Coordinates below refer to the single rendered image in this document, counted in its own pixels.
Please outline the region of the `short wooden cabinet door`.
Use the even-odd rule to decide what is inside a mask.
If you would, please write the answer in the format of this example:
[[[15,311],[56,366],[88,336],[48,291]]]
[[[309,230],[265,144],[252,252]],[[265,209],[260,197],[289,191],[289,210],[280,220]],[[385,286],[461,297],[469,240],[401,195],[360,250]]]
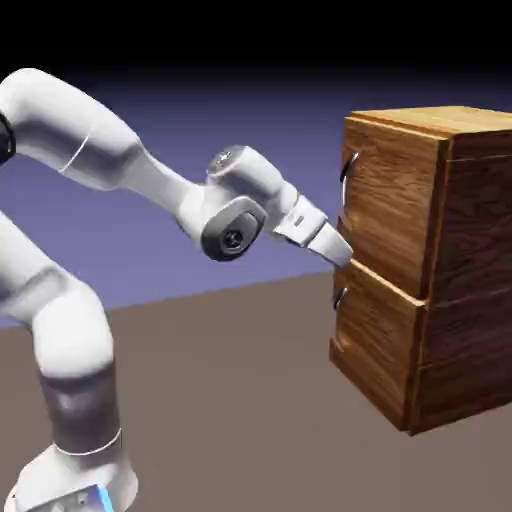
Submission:
[[[334,274],[348,291],[336,311],[333,364],[399,430],[408,429],[427,302],[357,261]]]

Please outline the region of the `tall wooden cabinet door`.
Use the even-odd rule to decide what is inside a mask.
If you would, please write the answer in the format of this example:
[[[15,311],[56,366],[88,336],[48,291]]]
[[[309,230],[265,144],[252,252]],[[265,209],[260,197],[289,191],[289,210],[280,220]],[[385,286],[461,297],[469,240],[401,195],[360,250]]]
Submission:
[[[415,299],[427,296],[439,172],[447,137],[358,118],[344,121],[342,232],[355,260]]]

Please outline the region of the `wooden cabinet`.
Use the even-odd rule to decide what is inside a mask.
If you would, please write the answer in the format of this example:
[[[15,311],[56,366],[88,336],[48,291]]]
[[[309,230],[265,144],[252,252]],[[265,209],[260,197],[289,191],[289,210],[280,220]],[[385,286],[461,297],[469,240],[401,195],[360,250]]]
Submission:
[[[449,140],[404,432],[511,403],[512,113],[441,106],[351,115]]]

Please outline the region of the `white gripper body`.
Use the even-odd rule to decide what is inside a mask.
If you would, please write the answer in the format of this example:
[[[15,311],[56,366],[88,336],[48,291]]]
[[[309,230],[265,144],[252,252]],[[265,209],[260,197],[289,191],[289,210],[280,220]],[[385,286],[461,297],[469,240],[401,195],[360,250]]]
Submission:
[[[353,249],[329,222],[325,222],[308,244],[308,249],[335,267],[346,267]]]

